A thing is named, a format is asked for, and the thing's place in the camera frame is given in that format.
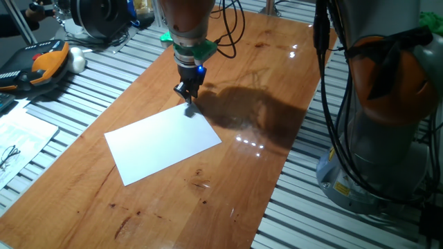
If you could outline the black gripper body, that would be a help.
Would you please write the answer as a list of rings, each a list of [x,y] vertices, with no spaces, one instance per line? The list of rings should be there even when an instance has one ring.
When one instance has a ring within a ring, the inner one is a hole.
[[[203,65],[184,67],[178,66],[178,72],[180,75],[180,82],[187,84],[189,90],[191,86],[201,86],[206,76],[207,68]]]

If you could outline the bare person hand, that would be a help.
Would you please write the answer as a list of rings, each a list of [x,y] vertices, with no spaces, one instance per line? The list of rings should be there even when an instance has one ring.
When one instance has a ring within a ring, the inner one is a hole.
[[[55,11],[51,1],[33,1],[25,11],[26,17],[31,21],[42,21],[47,17],[53,17]]]

